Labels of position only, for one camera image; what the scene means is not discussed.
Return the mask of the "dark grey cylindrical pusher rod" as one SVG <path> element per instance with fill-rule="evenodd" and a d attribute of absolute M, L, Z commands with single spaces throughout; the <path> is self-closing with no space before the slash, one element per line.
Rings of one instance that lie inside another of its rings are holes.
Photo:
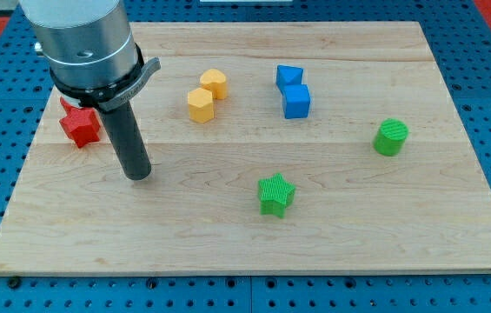
<path fill-rule="evenodd" d="M 146 178 L 152 165 L 130 102 L 98 113 L 125 176 L 134 181 Z"/>

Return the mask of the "black grey tool mount clamp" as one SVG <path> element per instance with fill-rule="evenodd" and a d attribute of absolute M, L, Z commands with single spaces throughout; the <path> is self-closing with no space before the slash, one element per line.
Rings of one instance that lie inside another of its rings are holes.
<path fill-rule="evenodd" d="M 93 108 L 108 112 L 129 102 L 161 69 L 158 57 L 152 57 L 149 61 L 144 62 L 143 53 L 138 45 L 136 45 L 136 54 L 138 58 L 133 69 L 114 83 L 103 87 L 79 88 L 69 86 L 53 70 L 50 70 L 50 76 L 56 88 L 70 105 L 77 108 Z"/>

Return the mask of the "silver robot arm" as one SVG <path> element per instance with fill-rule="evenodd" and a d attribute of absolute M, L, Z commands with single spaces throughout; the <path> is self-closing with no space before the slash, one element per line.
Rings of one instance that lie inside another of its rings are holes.
<path fill-rule="evenodd" d="M 20 0 L 37 54 L 54 85 L 100 116 L 125 176 L 138 181 L 152 165 L 130 101 L 161 63 L 145 60 L 122 0 Z"/>

